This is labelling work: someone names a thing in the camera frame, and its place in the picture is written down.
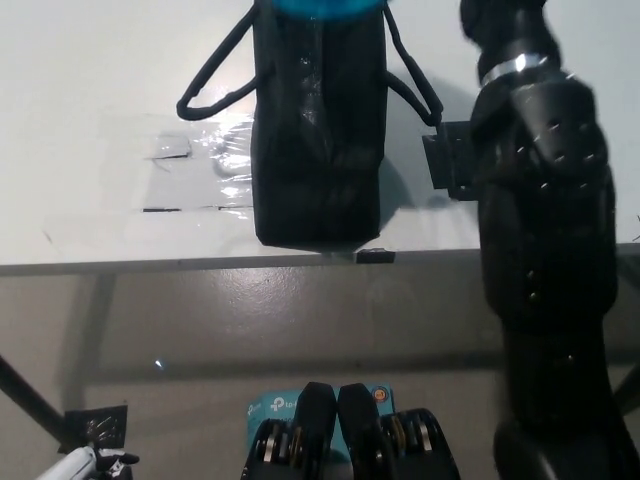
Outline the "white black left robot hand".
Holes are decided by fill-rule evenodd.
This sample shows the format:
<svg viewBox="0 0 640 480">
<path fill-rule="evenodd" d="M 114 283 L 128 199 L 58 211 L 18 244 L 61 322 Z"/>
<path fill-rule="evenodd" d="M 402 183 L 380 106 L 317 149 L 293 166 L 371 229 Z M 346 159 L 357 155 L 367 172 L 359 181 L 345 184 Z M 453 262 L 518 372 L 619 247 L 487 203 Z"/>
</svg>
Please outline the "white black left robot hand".
<svg viewBox="0 0 640 480">
<path fill-rule="evenodd" d="M 98 449 L 96 451 L 97 479 L 133 480 L 133 466 L 140 457 L 118 449 Z"/>
</svg>

